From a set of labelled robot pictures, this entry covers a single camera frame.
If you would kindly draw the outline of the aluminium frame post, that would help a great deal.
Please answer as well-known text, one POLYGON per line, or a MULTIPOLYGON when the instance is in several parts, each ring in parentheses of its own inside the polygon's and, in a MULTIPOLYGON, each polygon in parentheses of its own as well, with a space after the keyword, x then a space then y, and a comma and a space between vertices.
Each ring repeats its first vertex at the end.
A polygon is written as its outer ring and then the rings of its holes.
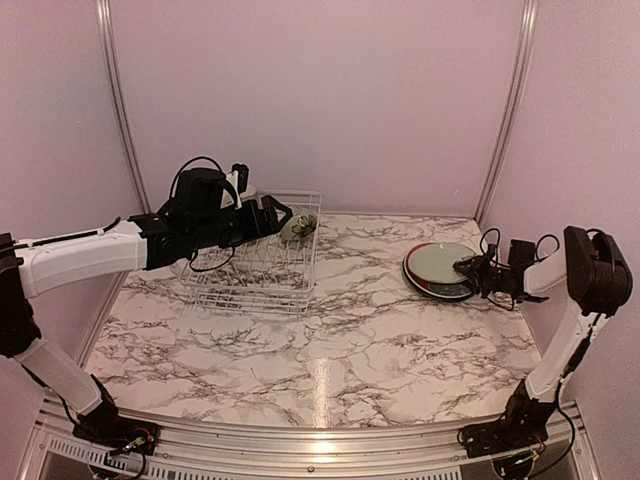
POLYGON ((111 1, 97 0, 96 7, 103 56, 107 71, 107 81, 119 136, 124 150, 127 171, 131 178, 134 195, 139 205, 139 209, 143 213, 150 213, 151 205, 149 196, 143 179, 133 132, 128 118, 125 93, 118 62, 115 31, 113 28, 111 1))
POLYGON ((489 167, 474 213, 474 220, 478 224, 482 224, 489 214, 491 203, 498 187, 501 171, 506 162, 512 131, 526 88, 527 75, 534 47, 538 10, 538 1, 525 0, 522 2, 522 14, 511 80, 489 167))

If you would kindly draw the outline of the left aluminium frame post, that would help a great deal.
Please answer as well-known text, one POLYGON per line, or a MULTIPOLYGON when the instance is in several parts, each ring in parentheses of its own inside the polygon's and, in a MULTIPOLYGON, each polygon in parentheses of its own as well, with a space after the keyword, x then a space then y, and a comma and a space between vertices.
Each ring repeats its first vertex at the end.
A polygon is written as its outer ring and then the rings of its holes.
POLYGON ((150 213, 151 205, 149 196, 143 179, 133 132, 128 118, 125 93, 118 62, 115 31, 113 28, 111 1, 97 0, 96 7, 103 56, 107 71, 107 81, 119 136, 124 150, 127 171, 131 178, 134 195, 139 205, 139 209, 143 213, 150 213))

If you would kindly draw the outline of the green floral bowl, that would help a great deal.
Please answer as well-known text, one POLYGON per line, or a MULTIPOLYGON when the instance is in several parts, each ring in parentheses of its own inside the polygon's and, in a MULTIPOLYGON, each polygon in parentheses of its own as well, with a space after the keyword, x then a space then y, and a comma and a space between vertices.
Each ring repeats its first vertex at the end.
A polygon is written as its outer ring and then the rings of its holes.
POLYGON ((318 217, 310 209, 295 206, 292 209, 292 217, 285 223, 279 236, 282 241, 302 241, 316 231, 318 217))

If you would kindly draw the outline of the front aluminium rail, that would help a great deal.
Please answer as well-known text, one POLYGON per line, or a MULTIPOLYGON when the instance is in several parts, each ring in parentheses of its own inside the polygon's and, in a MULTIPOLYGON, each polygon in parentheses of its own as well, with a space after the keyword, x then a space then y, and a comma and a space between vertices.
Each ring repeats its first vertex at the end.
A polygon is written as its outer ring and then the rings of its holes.
POLYGON ((77 439, 62 406, 44 402, 18 473, 20 479, 87 479, 93 471, 128 479, 495 479, 511 455, 471 459, 459 444, 465 421, 314 429, 232 425, 143 414, 159 427, 156 449, 108 457, 77 439))

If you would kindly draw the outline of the right aluminium frame post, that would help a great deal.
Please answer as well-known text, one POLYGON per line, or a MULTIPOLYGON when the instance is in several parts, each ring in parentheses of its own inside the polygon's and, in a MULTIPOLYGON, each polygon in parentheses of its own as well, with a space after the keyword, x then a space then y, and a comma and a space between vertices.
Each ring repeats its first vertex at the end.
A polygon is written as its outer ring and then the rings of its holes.
POLYGON ((511 80, 489 167, 474 213, 474 220, 478 224, 482 224, 489 214, 491 203, 498 187, 501 171, 506 162, 512 131, 526 88, 527 75, 534 47, 538 10, 538 1, 525 0, 522 2, 522 14, 511 80))

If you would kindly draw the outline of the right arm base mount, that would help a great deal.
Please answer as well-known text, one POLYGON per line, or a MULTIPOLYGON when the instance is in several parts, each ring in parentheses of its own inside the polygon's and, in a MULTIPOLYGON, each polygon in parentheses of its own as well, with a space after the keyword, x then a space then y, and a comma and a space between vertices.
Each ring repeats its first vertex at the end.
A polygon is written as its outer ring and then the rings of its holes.
POLYGON ((468 458, 490 457, 498 479, 528 479, 546 450, 547 439, 545 428, 508 430, 503 419, 467 425, 457 433, 468 458))

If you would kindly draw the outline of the black striped plate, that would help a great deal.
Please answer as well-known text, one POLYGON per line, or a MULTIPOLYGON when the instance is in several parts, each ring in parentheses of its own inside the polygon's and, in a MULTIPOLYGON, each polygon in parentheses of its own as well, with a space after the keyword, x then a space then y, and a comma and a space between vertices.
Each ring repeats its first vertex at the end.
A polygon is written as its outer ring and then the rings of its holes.
POLYGON ((403 276, 416 291, 437 301, 456 303, 474 296, 474 292, 466 281, 452 284, 430 282, 418 277, 406 266, 403 267, 403 276))

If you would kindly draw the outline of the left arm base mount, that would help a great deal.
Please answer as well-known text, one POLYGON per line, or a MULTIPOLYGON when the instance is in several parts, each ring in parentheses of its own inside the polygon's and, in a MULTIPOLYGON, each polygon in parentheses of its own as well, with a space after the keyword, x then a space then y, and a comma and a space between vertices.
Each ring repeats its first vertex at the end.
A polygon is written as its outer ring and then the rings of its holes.
POLYGON ((81 418, 74 420, 70 417, 70 421, 74 425, 75 437, 109 447, 109 459, 132 452, 138 453, 141 456, 141 467, 131 479, 141 479, 146 473, 147 457, 154 454, 160 433, 160 427, 156 423, 120 416, 98 426, 81 418))

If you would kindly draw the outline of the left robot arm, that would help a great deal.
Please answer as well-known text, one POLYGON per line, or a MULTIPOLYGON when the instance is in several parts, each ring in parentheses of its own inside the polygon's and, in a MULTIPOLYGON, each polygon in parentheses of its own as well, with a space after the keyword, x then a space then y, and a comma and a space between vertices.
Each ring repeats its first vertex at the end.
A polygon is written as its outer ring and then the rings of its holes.
POLYGON ((179 260, 192 262, 207 248, 235 250, 275 235, 292 218, 271 195, 251 197, 249 169, 224 172, 207 156, 188 160, 155 213, 109 225, 16 241, 1 236, 1 354, 53 390, 77 415, 83 431, 106 445, 125 438, 126 421, 106 388, 58 346, 44 340, 30 301, 67 284, 102 275, 151 271, 179 260))

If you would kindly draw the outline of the floral ceramic mug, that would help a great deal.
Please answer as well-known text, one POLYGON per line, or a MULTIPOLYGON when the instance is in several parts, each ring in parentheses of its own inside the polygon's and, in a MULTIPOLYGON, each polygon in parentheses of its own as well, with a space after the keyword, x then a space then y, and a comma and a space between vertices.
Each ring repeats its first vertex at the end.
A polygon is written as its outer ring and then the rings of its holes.
POLYGON ((240 197, 243 202, 249 201, 249 200, 255 200, 256 202, 258 202, 259 201, 258 189, 254 185, 248 184, 246 187, 246 190, 241 193, 240 197))

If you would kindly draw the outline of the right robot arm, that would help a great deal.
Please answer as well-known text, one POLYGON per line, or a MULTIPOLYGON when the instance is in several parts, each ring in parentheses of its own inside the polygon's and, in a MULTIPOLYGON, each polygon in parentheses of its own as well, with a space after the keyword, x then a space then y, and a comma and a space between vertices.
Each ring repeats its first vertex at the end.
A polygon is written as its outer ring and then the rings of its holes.
POLYGON ((599 330, 632 293, 631 270, 614 238, 600 229, 568 226, 552 254, 541 258, 537 249, 533 242, 512 241, 510 260, 503 265, 495 261, 497 247, 491 244, 482 254, 453 265, 483 298, 504 293, 516 303, 543 303, 556 286, 566 289, 563 318, 550 344, 504 412, 460 430, 459 441, 471 456, 546 439, 546 424, 560 409, 565 384, 599 330))

